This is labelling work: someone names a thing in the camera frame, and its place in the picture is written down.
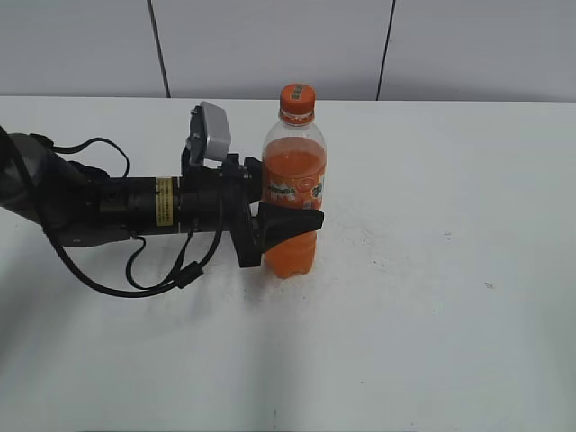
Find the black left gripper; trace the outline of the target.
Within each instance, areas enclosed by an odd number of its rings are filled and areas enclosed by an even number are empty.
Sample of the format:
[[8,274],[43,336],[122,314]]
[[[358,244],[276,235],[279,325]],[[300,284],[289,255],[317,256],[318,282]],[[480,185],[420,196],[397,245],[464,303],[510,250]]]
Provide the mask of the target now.
[[239,161],[229,153],[215,168],[188,165],[188,150],[181,156],[178,217],[182,232],[212,232],[214,238],[200,261],[209,263],[224,232],[231,236],[238,265],[258,267],[265,253],[281,243],[322,228],[324,212],[281,207],[260,202],[257,222],[250,205],[263,192],[263,164],[255,157]]

